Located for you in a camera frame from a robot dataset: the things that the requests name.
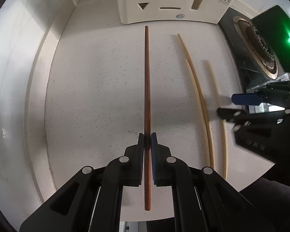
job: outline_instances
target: horizontal slot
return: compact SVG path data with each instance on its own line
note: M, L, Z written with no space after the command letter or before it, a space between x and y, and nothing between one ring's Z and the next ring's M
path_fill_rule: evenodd
M178 7L160 7L160 9L181 9Z

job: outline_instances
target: silver screw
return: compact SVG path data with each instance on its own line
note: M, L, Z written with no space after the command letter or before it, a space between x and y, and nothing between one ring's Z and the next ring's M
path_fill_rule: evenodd
M210 167L205 167L205 168L203 169L203 172L204 172L205 174L212 174L212 173L213 173L213 170L212 170Z
M169 163L174 163L174 162L176 162L176 159L171 156L171 157L167 157L166 161L169 162Z
M184 14L178 14L176 17L179 18L179 19L182 19L182 18L185 17L185 15Z
M82 169L82 172L83 172L84 174L91 173L91 171L92 171L91 167L84 167L84 168Z
M240 129L241 125L236 125L235 127L233 127L233 131L236 132Z
M121 157L119 158L119 161L120 161L121 163L128 162L128 161L129 161L129 157L127 157L127 156L121 156Z
M236 113L233 114L234 117L238 116L241 114L241 111L237 111Z

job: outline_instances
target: speckled countertop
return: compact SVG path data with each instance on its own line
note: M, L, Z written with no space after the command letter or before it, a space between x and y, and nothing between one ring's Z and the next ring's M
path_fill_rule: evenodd
M204 60L213 64L224 106L240 92L231 52L217 25L154 21L123 25L116 0L80 0L58 43L49 75L45 129L56 187L83 166L106 166L137 143L143 132L144 27L149 26L152 131L158 142L189 166L205 166L202 125L182 35L206 98L214 136L217 171L222 173L220 127L214 87ZM237 147L227 125L228 182L241 190L272 163ZM173 216L169 187L152 186L152 210L144 211L143 186L125 187L122 221Z

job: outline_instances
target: person's leg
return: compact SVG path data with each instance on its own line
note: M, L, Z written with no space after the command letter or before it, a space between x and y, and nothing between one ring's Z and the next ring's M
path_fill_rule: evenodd
M240 193L279 230L290 218L290 187L259 178Z

